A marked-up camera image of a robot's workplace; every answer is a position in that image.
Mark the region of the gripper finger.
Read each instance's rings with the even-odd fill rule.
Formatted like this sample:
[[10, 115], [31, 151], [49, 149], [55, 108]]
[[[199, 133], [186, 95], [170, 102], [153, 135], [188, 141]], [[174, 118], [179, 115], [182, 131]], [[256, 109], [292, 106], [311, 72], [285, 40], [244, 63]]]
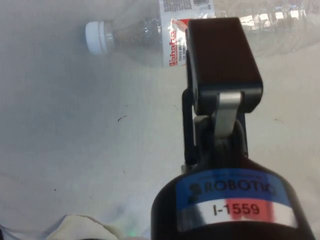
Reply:
[[192, 19], [185, 39], [184, 165], [225, 166], [248, 155], [245, 115], [261, 102], [263, 80], [239, 18]]

